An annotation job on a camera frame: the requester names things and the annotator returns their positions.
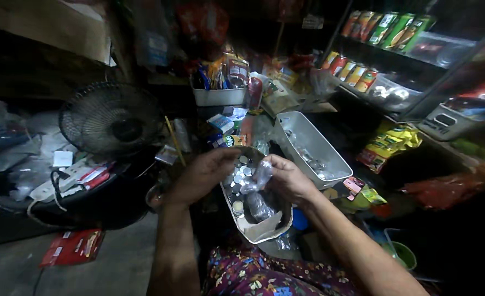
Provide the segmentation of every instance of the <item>floral fabric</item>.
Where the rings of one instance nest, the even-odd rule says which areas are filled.
[[[344,271],[322,263],[268,256],[252,248],[219,247],[208,261],[202,288],[206,296],[353,296],[358,295]]]

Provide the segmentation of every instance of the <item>electric fan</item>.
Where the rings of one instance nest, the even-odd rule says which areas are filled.
[[[59,114],[64,137],[81,151],[107,156],[138,152],[160,131],[157,100],[129,84],[99,82],[77,91]]]

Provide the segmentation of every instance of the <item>power strip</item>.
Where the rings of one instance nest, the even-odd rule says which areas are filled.
[[[99,165],[102,165],[102,164],[96,163],[90,157],[88,157],[88,158],[82,158],[75,164],[66,168],[64,172],[69,174],[70,177],[65,180],[60,178],[58,183],[60,192],[63,193],[67,191],[69,188],[76,185],[76,183],[81,177],[83,177],[85,174],[90,172],[92,169],[98,167]],[[38,186],[35,190],[30,192],[29,194],[31,198],[41,202],[49,202],[53,200],[54,195],[55,195],[55,192],[54,192],[53,183],[50,180]]]

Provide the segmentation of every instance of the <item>white plastic container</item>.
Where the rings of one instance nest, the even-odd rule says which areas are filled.
[[[439,141],[449,141],[483,123],[484,121],[469,118],[442,103],[419,123],[418,128]]]
[[[279,113],[276,118],[274,132],[276,133],[277,142],[287,158],[290,158],[305,175],[310,178],[319,190],[334,186],[340,180],[352,175],[352,169],[343,160],[341,155],[332,147],[325,137],[317,128],[303,115],[303,113],[285,112]],[[303,143],[310,155],[314,159],[323,160],[330,163],[332,174],[343,172],[340,176],[331,180],[319,178],[316,172],[301,158],[299,153],[294,149],[290,139],[286,136],[285,130],[292,131],[297,141]]]
[[[415,98],[422,94],[420,91],[408,89],[389,80],[385,74],[376,76],[376,80],[374,80],[367,93],[369,100],[373,104],[380,105],[384,109],[393,112],[403,111],[410,106]]]
[[[197,106],[233,106],[244,103],[244,96],[248,88],[230,90],[196,90],[192,87]]]

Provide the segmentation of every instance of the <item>green bowl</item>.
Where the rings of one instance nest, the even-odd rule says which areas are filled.
[[[394,250],[390,247],[388,243],[384,243],[381,245],[383,249],[389,253],[401,266],[405,267],[407,270],[413,270],[416,268],[416,256],[414,253],[409,249],[408,246],[405,246],[399,242],[392,242],[394,246]]]

